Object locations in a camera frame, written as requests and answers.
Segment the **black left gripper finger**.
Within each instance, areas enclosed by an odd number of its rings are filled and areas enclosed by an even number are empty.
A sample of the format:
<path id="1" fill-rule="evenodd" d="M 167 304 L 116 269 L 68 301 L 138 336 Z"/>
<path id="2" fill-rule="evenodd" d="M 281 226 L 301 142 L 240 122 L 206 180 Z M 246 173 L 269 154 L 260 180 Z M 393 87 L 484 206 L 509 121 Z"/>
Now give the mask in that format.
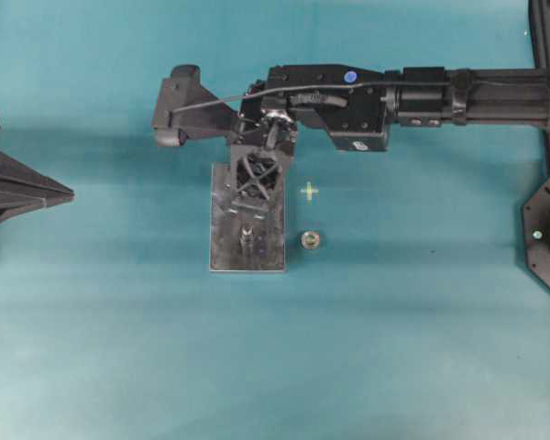
<path id="1" fill-rule="evenodd" d="M 72 189 L 0 151 L 0 223 L 73 198 Z"/>

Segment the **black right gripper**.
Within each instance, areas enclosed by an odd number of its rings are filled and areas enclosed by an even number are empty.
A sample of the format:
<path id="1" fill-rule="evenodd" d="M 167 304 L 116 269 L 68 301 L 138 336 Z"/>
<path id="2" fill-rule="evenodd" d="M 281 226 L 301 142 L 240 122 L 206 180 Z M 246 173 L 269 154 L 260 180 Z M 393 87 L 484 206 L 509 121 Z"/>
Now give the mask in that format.
<path id="1" fill-rule="evenodd" d="M 281 112 L 295 123 L 322 129 L 337 149 L 381 152 L 387 149 L 391 129 L 382 101 L 388 80 L 384 73 L 342 64 L 275 66 L 266 80 L 248 89 L 251 94 L 270 93 L 243 104 L 258 118 Z M 278 148 L 231 146 L 229 207 L 271 211 L 281 191 L 284 168 Z"/>

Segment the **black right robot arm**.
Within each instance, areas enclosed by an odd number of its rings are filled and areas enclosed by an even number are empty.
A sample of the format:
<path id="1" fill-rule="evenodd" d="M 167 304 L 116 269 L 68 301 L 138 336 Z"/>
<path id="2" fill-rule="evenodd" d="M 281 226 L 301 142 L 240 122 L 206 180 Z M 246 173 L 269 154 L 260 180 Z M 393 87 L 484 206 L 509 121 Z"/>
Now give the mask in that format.
<path id="1" fill-rule="evenodd" d="M 291 165 L 298 126 L 342 151 L 382 152 L 391 127 L 519 125 L 550 133 L 550 68 L 369 71 L 281 65 L 250 89 L 231 138 L 235 204 L 268 211 Z"/>

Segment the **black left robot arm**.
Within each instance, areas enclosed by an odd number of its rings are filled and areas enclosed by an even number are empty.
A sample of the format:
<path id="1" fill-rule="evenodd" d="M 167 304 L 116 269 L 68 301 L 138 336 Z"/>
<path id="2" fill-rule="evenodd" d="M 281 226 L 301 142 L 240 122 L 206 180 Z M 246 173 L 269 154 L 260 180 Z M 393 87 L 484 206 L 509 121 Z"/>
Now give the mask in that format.
<path id="1" fill-rule="evenodd" d="M 0 223 L 73 199 L 72 189 L 0 151 Z"/>

